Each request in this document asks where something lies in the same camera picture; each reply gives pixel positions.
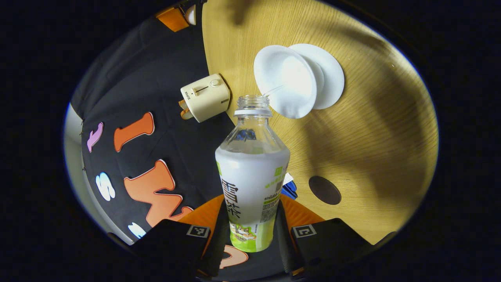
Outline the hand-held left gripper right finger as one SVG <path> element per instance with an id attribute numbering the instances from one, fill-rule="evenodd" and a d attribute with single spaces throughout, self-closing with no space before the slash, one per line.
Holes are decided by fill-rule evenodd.
<path id="1" fill-rule="evenodd" d="M 279 197 L 275 224 L 283 267 L 291 277 L 326 276 L 372 251 L 343 220 L 324 220 L 284 195 Z"/>

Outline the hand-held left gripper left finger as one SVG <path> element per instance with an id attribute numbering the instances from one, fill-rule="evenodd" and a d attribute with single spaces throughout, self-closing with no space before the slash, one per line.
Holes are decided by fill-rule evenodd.
<path id="1" fill-rule="evenodd" d="M 212 278 L 220 269 L 227 231 L 219 195 L 178 221 L 161 220 L 131 251 L 161 278 Z"/>

